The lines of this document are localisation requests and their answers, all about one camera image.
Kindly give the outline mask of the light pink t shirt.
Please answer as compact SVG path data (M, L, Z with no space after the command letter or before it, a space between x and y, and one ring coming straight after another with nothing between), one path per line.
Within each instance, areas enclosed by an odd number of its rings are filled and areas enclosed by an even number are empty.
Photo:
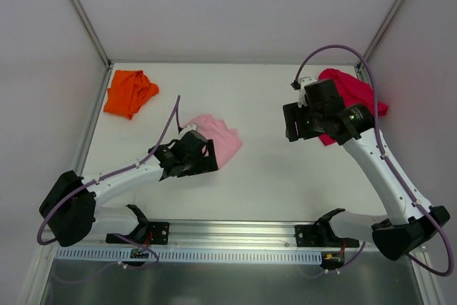
M189 124L196 124L197 132L213 141L219 169L222 169L243 145L236 129L230 129L224 120L217 119L211 114L194 117L185 126Z

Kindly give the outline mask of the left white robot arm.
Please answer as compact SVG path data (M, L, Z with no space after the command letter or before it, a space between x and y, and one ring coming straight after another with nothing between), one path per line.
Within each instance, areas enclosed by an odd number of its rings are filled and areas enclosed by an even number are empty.
M180 139L149 149L148 155L120 169L91 178L64 172L39 207L44 225L62 247L73 246L90 235L103 235L108 244L165 244L160 224L149 220L140 208L127 204L106 206L109 201L141 186L168 178L195 176L217 171L214 141L195 130Z

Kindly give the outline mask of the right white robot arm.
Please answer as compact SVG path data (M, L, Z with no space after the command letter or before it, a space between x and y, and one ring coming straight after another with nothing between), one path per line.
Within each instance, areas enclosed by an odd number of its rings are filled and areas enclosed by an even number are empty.
M369 242L396 261L437 234L450 219L449 212L432 206L413 185L375 129L368 107L346 106L331 79L302 79L292 87L299 96L283 106L286 138L293 142L330 136L361 167L386 211L369 216L334 209L316 221L317 239L326 246L340 239Z

